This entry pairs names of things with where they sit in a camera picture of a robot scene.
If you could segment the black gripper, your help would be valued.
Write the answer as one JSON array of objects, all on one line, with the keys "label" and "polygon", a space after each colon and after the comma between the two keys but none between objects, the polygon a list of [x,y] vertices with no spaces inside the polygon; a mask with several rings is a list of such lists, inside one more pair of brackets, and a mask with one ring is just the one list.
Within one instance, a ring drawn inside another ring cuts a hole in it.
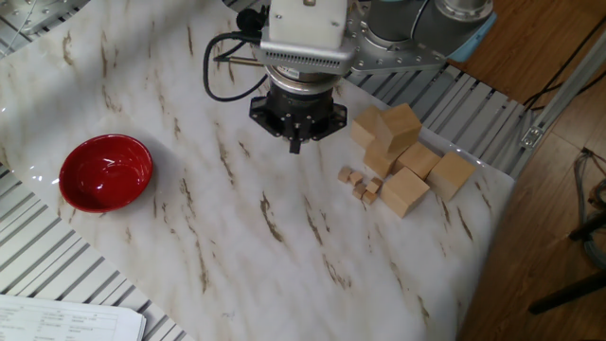
[{"label": "black gripper", "polygon": [[267,97],[251,99],[249,117],[273,137],[285,138],[289,153],[300,153],[303,143],[345,128],[348,109],[333,103],[331,90],[298,95],[272,86]]}]

